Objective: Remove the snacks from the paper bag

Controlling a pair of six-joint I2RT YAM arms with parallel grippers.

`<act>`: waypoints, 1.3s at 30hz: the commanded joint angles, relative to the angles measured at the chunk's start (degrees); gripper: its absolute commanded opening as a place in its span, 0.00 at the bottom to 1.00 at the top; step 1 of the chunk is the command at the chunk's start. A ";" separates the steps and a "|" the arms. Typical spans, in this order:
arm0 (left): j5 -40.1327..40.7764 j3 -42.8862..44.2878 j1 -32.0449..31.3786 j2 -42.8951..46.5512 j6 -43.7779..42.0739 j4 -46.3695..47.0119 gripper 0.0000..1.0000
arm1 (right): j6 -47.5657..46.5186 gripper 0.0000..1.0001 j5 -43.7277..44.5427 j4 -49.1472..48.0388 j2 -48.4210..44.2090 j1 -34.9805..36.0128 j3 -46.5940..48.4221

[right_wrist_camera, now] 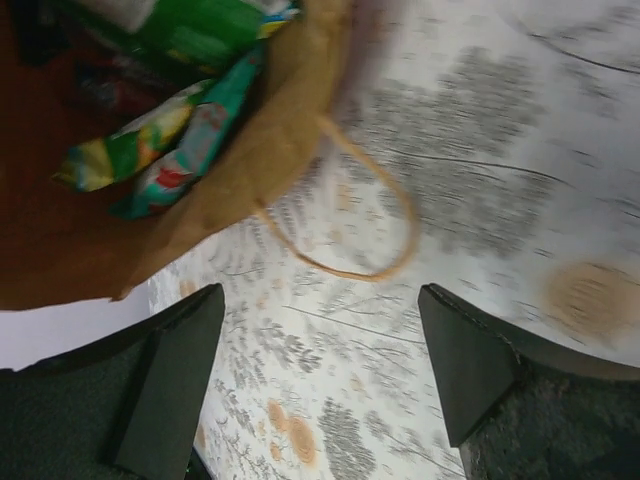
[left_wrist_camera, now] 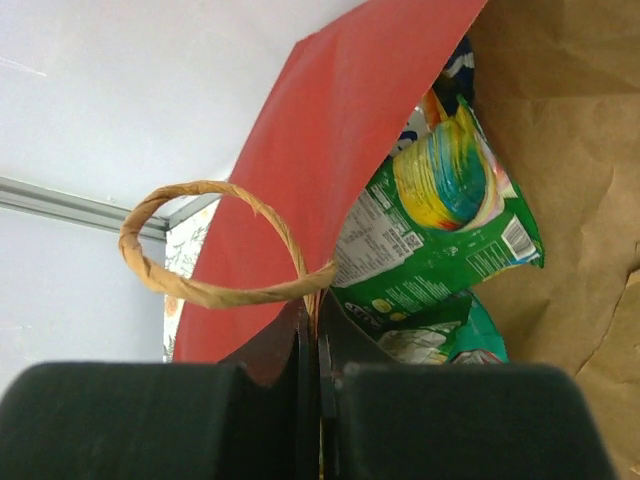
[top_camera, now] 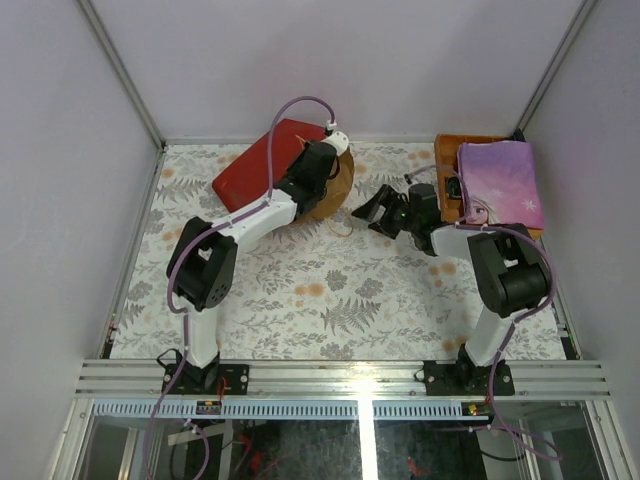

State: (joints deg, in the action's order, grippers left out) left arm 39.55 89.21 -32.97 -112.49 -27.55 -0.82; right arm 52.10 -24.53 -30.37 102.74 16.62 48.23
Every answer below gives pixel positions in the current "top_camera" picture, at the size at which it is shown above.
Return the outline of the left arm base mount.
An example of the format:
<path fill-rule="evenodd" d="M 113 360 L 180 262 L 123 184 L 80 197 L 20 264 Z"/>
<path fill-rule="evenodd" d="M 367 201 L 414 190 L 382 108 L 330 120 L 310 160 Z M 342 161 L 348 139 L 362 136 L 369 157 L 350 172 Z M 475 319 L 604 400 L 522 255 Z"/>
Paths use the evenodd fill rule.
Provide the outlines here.
<path fill-rule="evenodd" d="M 249 386 L 250 366 L 247 364 L 221 363 L 217 356 L 204 368 L 186 362 L 181 371 L 178 367 L 184 356 L 177 349 L 169 349 L 156 358 L 164 370 L 162 389 L 173 382 L 170 395 L 246 395 Z"/>

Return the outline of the red brown paper bag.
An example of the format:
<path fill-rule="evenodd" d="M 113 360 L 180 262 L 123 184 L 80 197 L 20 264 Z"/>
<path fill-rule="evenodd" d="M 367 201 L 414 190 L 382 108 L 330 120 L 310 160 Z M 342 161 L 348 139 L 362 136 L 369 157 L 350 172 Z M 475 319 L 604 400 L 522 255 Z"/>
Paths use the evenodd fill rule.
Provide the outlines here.
<path fill-rule="evenodd" d="M 298 157 L 309 141 L 325 138 L 324 128 L 285 118 L 276 126 L 273 140 L 274 179 L 280 180 L 286 168 Z M 267 141 L 263 135 L 212 181 L 212 188 L 228 211 L 234 212 L 261 197 L 268 188 Z M 354 178 L 354 160 L 347 151 L 332 168 L 333 178 L 327 182 L 326 196 L 301 223 L 324 220 L 336 214 L 349 196 Z"/>

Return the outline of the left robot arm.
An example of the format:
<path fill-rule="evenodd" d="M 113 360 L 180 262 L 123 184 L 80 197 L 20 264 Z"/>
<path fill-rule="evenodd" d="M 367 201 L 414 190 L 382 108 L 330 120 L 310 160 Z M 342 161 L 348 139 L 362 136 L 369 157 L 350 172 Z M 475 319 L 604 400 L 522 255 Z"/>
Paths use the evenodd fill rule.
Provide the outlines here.
<path fill-rule="evenodd" d="M 219 371 L 212 365 L 220 350 L 218 307 L 230 293 L 239 251 L 314 210 L 348 149 L 348 137 L 340 131 L 311 141 L 257 200 L 212 222 L 193 217 L 184 225 L 166 270 L 167 305 L 183 316 L 190 364 L 184 382 L 195 393 L 208 394 L 218 385 Z"/>

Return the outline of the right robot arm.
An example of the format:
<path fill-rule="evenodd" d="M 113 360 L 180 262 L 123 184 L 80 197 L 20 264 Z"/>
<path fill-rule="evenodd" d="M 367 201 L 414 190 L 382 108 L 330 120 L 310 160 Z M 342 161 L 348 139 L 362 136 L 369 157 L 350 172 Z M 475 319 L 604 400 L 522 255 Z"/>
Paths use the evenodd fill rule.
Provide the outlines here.
<path fill-rule="evenodd" d="M 389 238 L 408 232 L 419 251 L 468 261 L 483 302 L 479 320 L 459 358 L 458 387 L 478 394 L 492 380 L 515 327 L 546 308 L 555 294 L 548 257 L 522 224 L 477 226 L 444 223 L 435 188 L 414 184 L 406 194 L 384 184 L 352 216 Z"/>

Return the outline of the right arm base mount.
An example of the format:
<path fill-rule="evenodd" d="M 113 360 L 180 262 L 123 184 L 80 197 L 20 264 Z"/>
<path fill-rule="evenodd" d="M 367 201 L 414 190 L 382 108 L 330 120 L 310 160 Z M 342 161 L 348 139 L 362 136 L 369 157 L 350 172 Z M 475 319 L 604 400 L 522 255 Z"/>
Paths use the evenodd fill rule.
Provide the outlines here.
<path fill-rule="evenodd" d="M 453 363 L 424 361 L 422 368 L 413 374 L 416 382 L 425 386 L 428 396 L 487 396 L 489 381 L 493 381 L 493 394 L 514 396 L 515 387 L 511 369 L 500 360 L 491 374 L 493 365 L 476 366 L 462 344 Z"/>

